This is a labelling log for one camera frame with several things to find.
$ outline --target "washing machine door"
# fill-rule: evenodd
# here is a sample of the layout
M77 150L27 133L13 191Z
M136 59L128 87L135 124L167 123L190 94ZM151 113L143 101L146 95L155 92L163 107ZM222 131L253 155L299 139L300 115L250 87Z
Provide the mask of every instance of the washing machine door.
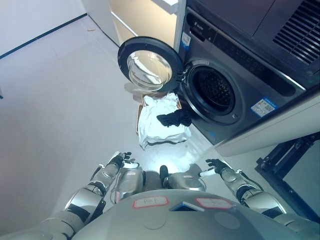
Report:
M182 60L173 48L147 36L125 41L118 51L118 64L133 84L157 92L174 90L184 70Z

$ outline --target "door glass window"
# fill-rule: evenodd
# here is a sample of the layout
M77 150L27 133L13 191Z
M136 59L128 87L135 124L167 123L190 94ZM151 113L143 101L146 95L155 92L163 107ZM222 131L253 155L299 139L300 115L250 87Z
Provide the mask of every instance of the door glass window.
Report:
M135 51L129 55L126 63L130 80L146 90L157 91L172 77L169 63L152 51Z

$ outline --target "laundry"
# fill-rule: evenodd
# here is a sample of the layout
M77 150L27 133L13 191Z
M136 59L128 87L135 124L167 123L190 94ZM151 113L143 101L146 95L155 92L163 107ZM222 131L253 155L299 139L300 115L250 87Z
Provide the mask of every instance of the laundry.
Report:
M191 118L187 111L178 109L169 114L162 114L156 116L163 126L169 127L172 125L179 126L180 124L189 127L191 125Z
M157 119L159 115L167 115L178 110L178 96L169 93L162 98L145 96L146 106L141 110L138 121L139 144L145 149L148 143L172 142L179 143L191 136L189 128L185 125L164 126Z

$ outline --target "white label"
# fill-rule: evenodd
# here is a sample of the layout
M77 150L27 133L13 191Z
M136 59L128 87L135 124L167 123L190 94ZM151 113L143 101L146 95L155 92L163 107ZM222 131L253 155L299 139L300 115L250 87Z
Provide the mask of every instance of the white label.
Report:
M184 44L184 46L189 47L191 37L188 34L186 34L185 32L183 32L182 37L181 37L181 41Z
M259 102L253 105L251 109L260 117L263 117L275 110L276 108L273 107L270 103L268 103L265 99L261 99Z
M164 206L169 203L168 199L165 196L151 196L145 197L133 202L133 208L147 208L147 207L155 207L155 206Z
M209 65L208 60L195 60L192 62L193 65Z
M232 204L224 199L198 197L195 200L207 209L229 209L232 207Z

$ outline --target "cardboard box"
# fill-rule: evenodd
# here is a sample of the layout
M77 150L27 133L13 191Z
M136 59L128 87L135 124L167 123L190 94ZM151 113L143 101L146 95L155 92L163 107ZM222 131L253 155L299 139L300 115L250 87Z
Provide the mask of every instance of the cardboard box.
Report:
M163 98L167 94L168 94L168 92L155 92L155 93L150 93L150 94L143 94L141 96L142 104L140 104L138 106L138 112L137 112L137 117L136 117L136 129L135 129L136 134L138 134L138 123L139 123L139 118L140 118L140 114L141 114L142 108L147 106L144 97L145 96L150 96L150 97L153 97L153 98L160 99L160 98ZM181 106L181 103L180 103L179 99L178 99L178 102L176 103L176 106L177 106L178 109L182 109L182 106Z

